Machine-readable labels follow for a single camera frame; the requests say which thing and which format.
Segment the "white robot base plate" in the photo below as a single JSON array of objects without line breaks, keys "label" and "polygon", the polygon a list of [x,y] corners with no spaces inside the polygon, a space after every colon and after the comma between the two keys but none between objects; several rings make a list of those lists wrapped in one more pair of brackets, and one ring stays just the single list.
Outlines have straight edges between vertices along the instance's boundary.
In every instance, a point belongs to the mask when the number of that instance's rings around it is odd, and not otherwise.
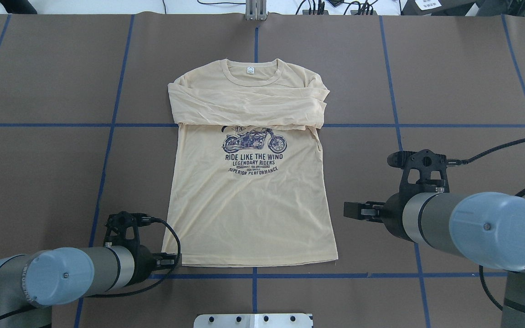
[{"label": "white robot base plate", "polygon": [[235,313],[199,315],[194,328],[313,328],[312,314]]}]

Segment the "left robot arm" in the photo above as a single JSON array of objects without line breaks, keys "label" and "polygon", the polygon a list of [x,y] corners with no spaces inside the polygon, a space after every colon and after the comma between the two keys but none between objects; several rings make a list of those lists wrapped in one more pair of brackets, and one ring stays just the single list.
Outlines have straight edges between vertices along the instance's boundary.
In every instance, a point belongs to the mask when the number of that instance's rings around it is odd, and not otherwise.
[{"label": "left robot arm", "polygon": [[50,328],[52,310],[82,297],[118,297],[119,289],[172,270],[181,255],[124,246],[63,247],[0,259],[0,328]]}]

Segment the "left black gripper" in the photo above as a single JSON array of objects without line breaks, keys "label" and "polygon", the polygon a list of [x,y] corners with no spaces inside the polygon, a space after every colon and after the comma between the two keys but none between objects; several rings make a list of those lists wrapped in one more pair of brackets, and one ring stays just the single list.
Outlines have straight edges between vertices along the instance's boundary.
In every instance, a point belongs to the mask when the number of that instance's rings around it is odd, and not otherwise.
[{"label": "left black gripper", "polygon": [[172,269],[176,265],[176,253],[152,253],[144,245],[138,246],[133,256],[133,284],[144,282],[154,271]]}]

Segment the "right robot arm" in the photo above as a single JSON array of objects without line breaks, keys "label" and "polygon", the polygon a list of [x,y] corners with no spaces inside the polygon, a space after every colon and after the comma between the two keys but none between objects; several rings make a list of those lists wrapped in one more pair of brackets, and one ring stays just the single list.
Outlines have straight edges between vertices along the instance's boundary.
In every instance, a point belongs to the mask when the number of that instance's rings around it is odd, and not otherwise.
[{"label": "right robot arm", "polygon": [[406,241],[507,271],[500,325],[525,328],[525,199],[497,192],[396,194],[384,203],[346,202],[343,213],[382,223]]}]

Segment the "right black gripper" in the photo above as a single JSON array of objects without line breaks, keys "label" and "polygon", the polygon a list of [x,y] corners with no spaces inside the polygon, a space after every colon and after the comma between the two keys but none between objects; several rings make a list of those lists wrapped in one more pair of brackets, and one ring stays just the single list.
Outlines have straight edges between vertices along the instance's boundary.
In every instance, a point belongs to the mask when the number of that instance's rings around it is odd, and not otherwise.
[{"label": "right black gripper", "polygon": [[402,222],[407,203],[408,198],[400,195],[400,193],[392,195],[385,202],[344,202],[344,217],[382,223],[393,236],[409,241],[410,237],[407,235]]}]

